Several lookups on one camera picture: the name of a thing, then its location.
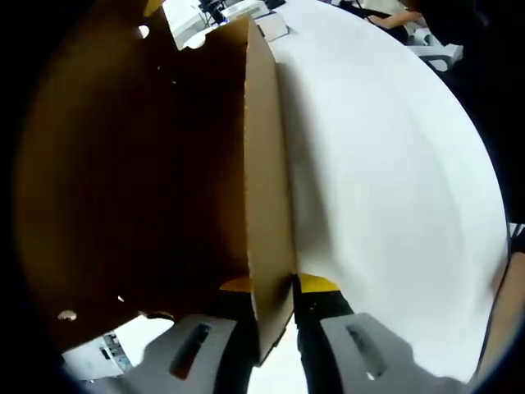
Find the cardboard box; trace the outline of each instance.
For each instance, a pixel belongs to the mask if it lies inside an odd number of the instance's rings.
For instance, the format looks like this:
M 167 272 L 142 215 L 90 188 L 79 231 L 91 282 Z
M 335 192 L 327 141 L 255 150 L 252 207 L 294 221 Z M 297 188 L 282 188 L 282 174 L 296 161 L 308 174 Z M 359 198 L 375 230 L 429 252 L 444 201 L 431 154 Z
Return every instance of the cardboard box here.
M 25 277 L 66 350 L 249 275 L 262 360 L 295 268 L 275 61 L 250 19 L 178 52 L 145 3 L 99 1 L 41 78 L 16 169 Z

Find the desk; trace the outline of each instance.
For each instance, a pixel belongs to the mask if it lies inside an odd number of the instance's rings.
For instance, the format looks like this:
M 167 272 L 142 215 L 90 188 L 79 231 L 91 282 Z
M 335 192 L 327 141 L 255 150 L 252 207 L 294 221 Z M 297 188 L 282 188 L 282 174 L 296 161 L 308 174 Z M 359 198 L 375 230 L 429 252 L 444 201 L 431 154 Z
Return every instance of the desk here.
M 506 254 L 500 190 L 476 129 L 441 80 L 375 26 L 315 0 L 276 11 L 291 30 L 270 45 L 299 268 L 336 282 L 423 368 L 468 381 Z M 267 392 L 274 368 L 282 375 L 270 355 L 253 374 Z

